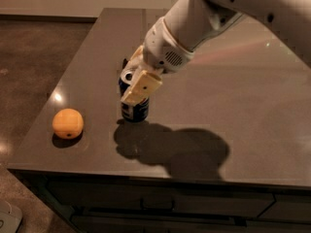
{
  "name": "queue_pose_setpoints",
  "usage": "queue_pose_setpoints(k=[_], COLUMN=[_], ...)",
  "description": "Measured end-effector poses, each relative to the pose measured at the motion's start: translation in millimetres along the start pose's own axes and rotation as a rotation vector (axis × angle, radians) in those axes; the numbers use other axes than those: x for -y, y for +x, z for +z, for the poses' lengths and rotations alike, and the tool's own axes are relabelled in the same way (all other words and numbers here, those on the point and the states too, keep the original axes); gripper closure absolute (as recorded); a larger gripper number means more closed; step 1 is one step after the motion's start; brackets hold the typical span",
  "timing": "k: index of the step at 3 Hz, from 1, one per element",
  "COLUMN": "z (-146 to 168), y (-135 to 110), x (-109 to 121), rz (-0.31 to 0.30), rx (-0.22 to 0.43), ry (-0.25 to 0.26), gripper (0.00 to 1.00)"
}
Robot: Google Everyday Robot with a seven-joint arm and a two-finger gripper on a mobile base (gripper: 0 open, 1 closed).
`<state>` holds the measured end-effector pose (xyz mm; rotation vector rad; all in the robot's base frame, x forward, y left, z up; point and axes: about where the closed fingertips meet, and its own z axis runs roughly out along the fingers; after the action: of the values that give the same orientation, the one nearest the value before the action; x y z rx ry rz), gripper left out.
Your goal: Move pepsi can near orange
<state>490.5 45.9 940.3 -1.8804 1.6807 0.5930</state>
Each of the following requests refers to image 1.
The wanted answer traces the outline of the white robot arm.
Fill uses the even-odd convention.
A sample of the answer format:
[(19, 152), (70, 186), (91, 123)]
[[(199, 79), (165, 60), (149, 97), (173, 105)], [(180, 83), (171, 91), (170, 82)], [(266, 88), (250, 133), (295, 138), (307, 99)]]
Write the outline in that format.
[(161, 85), (161, 75), (185, 66), (205, 41), (244, 17), (267, 27), (305, 64), (311, 62), (311, 0), (178, 0), (159, 18), (128, 60), (121, 101), (135, 106)]

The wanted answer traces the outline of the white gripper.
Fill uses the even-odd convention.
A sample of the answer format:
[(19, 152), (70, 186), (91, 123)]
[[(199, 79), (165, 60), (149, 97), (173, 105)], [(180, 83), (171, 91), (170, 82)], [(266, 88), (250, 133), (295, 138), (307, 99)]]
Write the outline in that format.
[(161, 74), (178, 72), (193, 56), (192, 51), (178, 44), (166, 26), (164, 17), (161, 17), (122, 68), (121, 79), (124, 82), (131, 83), (135, 79), (121, 101), (129, 106), (138, 105), (162, 85)]

